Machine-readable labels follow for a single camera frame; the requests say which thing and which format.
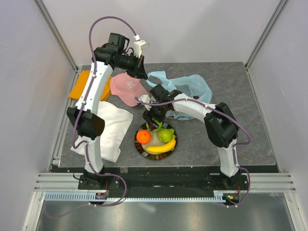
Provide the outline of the green fake pear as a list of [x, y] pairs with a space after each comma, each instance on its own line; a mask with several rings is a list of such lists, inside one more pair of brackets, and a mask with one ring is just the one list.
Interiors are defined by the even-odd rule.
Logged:
[[172, 128], [161, 128], [158, 131], [158, 139], [163, 143], [168, 143], [172, 140], [174, 129]]

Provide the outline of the orange fake fruit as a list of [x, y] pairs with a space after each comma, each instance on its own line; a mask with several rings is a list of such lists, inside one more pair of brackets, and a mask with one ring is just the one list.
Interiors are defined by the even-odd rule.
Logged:
[[137, 132], [136, 134], [136, 140], [140, 144], [148, 144], [152, 139], [150, 131], [143, 129]]

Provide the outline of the yellow fake banana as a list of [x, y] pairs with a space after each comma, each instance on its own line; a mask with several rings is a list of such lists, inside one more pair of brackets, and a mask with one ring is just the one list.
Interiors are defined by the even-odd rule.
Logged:
[[146, 151], [155, 154], [160, 154], [171, 151], [175, 146], [176, 146], [176, 139], [175, 135], [173, 135], [172, 139], [168, 143], [160, 146], [148, 146], [146, 147]]

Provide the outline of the light blue plastic bag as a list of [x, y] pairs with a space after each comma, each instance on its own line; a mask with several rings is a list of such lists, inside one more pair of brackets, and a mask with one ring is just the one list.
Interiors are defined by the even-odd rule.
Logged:
[[171, 103], [165, 104], [175, 100], [176, 96], [182, 94], [184, 97], [197, 99], [204, 103], [210, 103], [212, 99], [212, 91], [200, 75], [168, 79], [164, 71], [156, 71], [148, 74], [146, 82], [152, 87], [150, 90], [152, 95], [151, 106], [166, 109], [165, 118], [176, 120], [190, 120], [194, 118], [184, 112], [176, 111]]

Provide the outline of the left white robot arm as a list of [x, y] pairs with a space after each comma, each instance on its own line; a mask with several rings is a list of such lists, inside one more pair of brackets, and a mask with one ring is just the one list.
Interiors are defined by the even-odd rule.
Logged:
[[101, 174], [104, 164], [100, 149], [105, 121], [97, 115], [105, 84], [115, 68], [125, 70], [130, 77], [147, 79], [142, 50], [149, 46], [148, 43], [134, 35], [133, 51], [127, 54], [128, 43], [127, 37], [111, 33], [106, 44], [91, 49], [92, 63], [85, 88], [75, 106], [68, 107], [66, 111], [74, 126], [74, 134], [82, 138], [80, 143], [85, 146], [85, 171], [92, 174], [89, 184], [95, 189], [101, 189], [106, 182]]

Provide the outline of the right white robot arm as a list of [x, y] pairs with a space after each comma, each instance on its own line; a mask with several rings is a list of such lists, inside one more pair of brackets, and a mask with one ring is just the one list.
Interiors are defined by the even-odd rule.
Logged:
[[236, 144], [239, 127], [225, 103], [208, 104], [187, 96], [179, 90], [171, 92], [160, 84], [152, 88], [149, 95], [142, 95], [136, 100], [145, 106], [142, 115], [150, 131], [160, 129], [167, 111], [188, 114], [205, 124], [209, 140], [218, 148], [220, 158], [220, 183], [225, 189], [237, 185], [240, 170], [236, 166], [237, 157], [232, 149]]

